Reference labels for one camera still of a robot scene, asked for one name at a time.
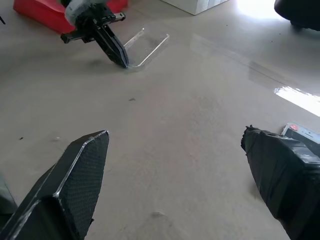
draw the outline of gray floor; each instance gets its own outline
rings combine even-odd
[[[87,240],[288,240],[257,195],[240,140],[250,124],[319,130],[318,116],[274,93],[320,95],[319,33],[293,32],[268,0],[197,16],[135,0],[126,13],[112,26],[123,41],[141,27],[171,36],[139,72],[94,43],[64,45],[1,1],[0,169],[16,201],[68,143],[108,129]]]

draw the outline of white box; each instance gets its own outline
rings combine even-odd
[[[197,15],[228,0],[162,0],[192,15]]]

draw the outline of transparent acrylic sheet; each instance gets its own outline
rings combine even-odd
[[[169,38],[166,33],[142,28],[124,45],[129,58],[129,69],[138,71],[148,64],[166,47]]]

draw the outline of red object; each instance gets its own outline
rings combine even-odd
[[[113,13],[119,13],[128,6],[128,0],[110,0],[107,5]],[[75,29],[65,19],[65,8],[57,0],[14,0],[13,9],[59,34]]]
[[[292,130],[294,130],[294,131],[298,131],[299,130],[299,127],[297,125],[294,125],[294,124],[290,125],[290,128]]]

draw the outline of black clamp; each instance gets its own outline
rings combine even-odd
[[[84,43],[96,41],[111,61],[127,68],[129,59],[126,49],[108,26],[123,21],[123,12],[113,14],[103,3],[92,4],[75,21],[76,30],[61,35],[65,44],[81,39]]]

